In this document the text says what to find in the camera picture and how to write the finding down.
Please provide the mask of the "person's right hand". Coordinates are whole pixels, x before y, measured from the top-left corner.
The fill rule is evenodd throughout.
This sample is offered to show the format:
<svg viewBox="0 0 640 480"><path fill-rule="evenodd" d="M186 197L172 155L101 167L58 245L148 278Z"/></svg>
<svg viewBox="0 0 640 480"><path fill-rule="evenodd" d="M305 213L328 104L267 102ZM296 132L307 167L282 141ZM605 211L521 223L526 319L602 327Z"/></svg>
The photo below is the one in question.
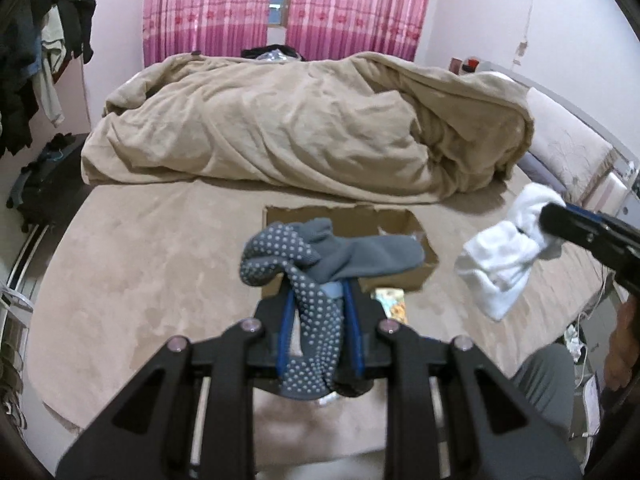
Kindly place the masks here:
<svg viewBox="0 0 640 480"><path fill-rule="evenodd" d="M612 391L626 388L639 356L639 341L634 336L637 299L629 296L617 311L617 321L610 337L610 348L604 362L605 385Z"/></svg>

